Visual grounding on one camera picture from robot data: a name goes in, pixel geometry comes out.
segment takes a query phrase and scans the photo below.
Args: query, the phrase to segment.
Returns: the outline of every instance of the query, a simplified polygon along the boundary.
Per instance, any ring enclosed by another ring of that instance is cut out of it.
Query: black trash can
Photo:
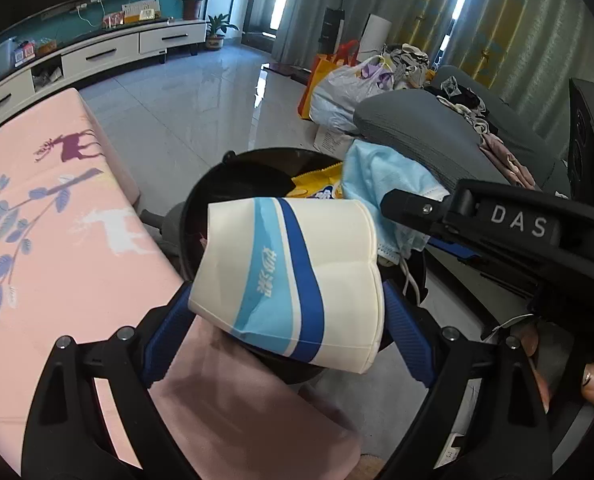
[[[179,226],[183,277],[193,280],[199,269],[203,256],[202,239],[207,238],[208,204],[258,196],[286,196],[295,188],[293,177],[323,170],[338,162],[339,160],[323,153],[300,148],[267,148],[240,155],[228,152],[222,162],[196,184],[184,204]],[[413,251],[408,268],[419,285],[423,299],[426,296],[426,264],[423,253]],[[379,266],[379,272],[383,279],[395,279],[403,287],[405,278],[398,267]],[[414,301],[412,293],[412,290],[408,291],[408,299]],[[237,341],[287,384],[308,381],[323,370],[315,365]],[[379,350],[391,343],[391,335],[385,330]]]

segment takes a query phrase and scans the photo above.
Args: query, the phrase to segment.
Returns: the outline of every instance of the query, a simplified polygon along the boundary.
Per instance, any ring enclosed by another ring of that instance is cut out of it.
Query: pink cloth
[[[514,186],[535,189],[535,179],[528,168],[522,166],[504,142],[493,134],[480,134],[480,150],[488,157],[498,171]]]
[[[122,188],[114,171],[124,172]],[[181,284],[122,189],[136,199],[134,181],[76,91],[0,128],[0,453],[16,471],[56,338],[105,339],[166,304]],[[97,384],[119,457],[137,464],[107,382]],[[204,480],[341,480],[359,460],[353,431],[202,320],[151,394]]]

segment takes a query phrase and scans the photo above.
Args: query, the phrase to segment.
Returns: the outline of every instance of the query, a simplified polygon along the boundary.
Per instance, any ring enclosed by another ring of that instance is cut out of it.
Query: tiled floor
[[[312,123],[296,113],[304,86],[260,70],[266,54],[244,46],[170,59],[81,91],[129,166],[140,208],[165,214],[182,202],[228,150],[312,147]],[[445,286],[429,275],[424,306],[441,326],[469,338],[481,327]],[[316,389],[338,403],[363,435],[363,451],[387,459],[407,431],[426,390],[394,346],[363,376],[329,370]],[[472,408],[468,390],[456,430]]]
[[[245,46],[200,52],[81,90],[139,189],[139,208],[165,214],[228,150],[312,148],[295,110],[304,86],[261,70]]]

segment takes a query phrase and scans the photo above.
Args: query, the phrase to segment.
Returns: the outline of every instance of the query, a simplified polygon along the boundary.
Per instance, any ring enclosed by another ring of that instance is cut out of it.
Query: curtain
[[[413,0],[395,38],[396,43],[410,43],[434,60],[453,19],[457,0]]]
[[[343,41],[359,39],[368,16],[392,22],[389,41],[414,40],[429,56],[439,49],[456,0],[346,0]],[[339,0],[288,0],[277,32],[273,57],[283,63],[310,67],[319,50],[319,34],[326,7]]]
[[[564,157],[568,80],[594,81],[594,17],[583,0],[466,0],[442,63],[488,86]]]

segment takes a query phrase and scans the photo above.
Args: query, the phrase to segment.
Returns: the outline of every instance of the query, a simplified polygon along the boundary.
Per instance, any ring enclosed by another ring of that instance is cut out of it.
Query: blue gripper pad
[[[181,294],[176,295],[177,300],[173,308],[146,345],[141,372],[141,382],[146,388],[165,377],[190,325],[195,320],[195,313],[188,308],[190,289],[191,286],[186,285]]]
[[[411,316],[410,306],[391,282],[383,284],[386,328],[391,333],[410,375],[430,388],[435,382],[433,349]]]

